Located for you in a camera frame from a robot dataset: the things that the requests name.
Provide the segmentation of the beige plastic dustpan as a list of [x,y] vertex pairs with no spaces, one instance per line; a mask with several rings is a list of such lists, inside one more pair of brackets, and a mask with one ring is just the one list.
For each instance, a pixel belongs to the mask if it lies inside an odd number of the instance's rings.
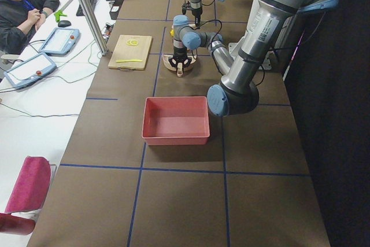
[[188,56],[188,57],[191,57],[192,58],[192,62],[191,62],[191,64],[190,64],[189,67],[183,68],[182,64],[179,64],[177,66],[177,68],[175,68],[175,67],[172,67],[170,65],[170,63],[169,63],[169,57],[172,57],[172,55],[169,55],[169,54],[163,54],[162,55],[162,61],[164,63],[164,66],[168,70],[175,72],[178,77],[182,77],[185,71],[191,70],[193,68],[195,62],[197,61],[197,55],[191,55],[191,56]]

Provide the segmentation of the red plastic bin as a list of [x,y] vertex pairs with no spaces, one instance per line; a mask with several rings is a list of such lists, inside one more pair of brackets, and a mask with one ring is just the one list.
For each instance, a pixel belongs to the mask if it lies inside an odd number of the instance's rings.
[[142,138],[148,145],[204,145],[209,137],[204,96],[146,98]]

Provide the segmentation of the yellow plastic toy knife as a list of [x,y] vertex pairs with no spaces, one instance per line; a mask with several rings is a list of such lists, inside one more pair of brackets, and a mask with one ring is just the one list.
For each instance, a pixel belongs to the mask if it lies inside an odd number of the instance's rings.
[[142,62],[142,61],[143,60],[141,60],[141,59],[131,58],[131,59],[119,59],[119,60],[116,60],[116,63]]

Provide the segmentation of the wooden cutting board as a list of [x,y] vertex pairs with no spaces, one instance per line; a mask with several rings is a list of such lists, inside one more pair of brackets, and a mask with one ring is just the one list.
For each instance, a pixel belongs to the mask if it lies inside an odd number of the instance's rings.
[[[136,39],[139,41],[137,46],[128,46],[128,39]],[[147,63],[147,58],[151,48],[152,37],[144,35],[120,35],[114,48],[113,54],[108,63],[110,69],[120,70],[144,70]],[[116,63],[119,59],[141,59],[142,62],[127,62]]]

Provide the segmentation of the far blue teach pendant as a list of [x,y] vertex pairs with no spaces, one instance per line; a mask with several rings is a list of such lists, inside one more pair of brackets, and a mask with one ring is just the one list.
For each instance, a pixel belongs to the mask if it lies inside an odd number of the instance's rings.
[[50,56],[65,56],[74,48],[79,38],[78,29],[56,27],[43,42],[39,52]]

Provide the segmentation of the blue teach pendant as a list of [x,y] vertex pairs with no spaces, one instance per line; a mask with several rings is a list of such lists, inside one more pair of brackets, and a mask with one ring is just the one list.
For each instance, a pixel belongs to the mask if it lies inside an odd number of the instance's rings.
[[39,52],[50,56],[65,56],[74,48],[79,38],[78,29],[56,27],[43,42]]
[[4,75],[15,89],[22,89],[40,81],[56,68],[57,65],[49,56],[39,53],[6,71]]

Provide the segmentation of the black computer mouse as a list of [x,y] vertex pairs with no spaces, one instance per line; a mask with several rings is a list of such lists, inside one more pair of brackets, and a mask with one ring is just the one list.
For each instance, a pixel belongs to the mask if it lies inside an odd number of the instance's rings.
[[71,26],[72,23],[68,20],[61,20],[58,22],[58,27],[65,28]]

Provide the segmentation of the green plastic clamp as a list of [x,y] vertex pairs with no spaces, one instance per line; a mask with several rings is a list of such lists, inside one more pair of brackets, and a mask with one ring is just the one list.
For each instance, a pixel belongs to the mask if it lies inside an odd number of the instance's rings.
[[67,15],[63,12],[63,10],[58,10],[54,13],[55,21],[59,23],[61,21],[61,17],[66,17]]

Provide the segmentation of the near blue teach pendant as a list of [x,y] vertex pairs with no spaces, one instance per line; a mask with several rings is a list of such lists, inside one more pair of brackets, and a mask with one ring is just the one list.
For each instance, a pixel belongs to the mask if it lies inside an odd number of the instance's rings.
[[22,89],[40,81],[56,68],[57,65],[49,56],[39,53],[6,71],[4,75],[15,89]]

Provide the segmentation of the seated person in dark jacket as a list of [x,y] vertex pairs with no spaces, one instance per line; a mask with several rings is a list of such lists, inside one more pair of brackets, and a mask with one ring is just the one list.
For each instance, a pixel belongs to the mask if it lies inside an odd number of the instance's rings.
[[59,0],[1,0],[1,51],[21,54]]

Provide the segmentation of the pink cushioned chair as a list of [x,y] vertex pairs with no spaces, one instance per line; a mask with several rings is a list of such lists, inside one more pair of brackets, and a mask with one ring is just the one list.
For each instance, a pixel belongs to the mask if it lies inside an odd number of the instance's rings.
[[28,235],[33,232],[36,220],[16,216],[15,213],[36,212],[42,208],[51,174],[51,165],[46,158],[25,158],[5,211],[1,213],[1,233]]

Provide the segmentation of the aluminium frame post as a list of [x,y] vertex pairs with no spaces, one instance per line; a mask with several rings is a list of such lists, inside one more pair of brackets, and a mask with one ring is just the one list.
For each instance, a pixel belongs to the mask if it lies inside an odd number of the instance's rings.
[[86,18],[88,26],[90,27],[90,31],[95,39],[95,42],[97,43],[99,47],[101,55],[106,56],[108,53],[108,47],[106,45],[106,42],[99,28],[99,25],[95,17],[95,14],[93,12],[93,8],[90,4],[90,1],[89,0],[79,0],[79,3],[82,7],[84,16]]

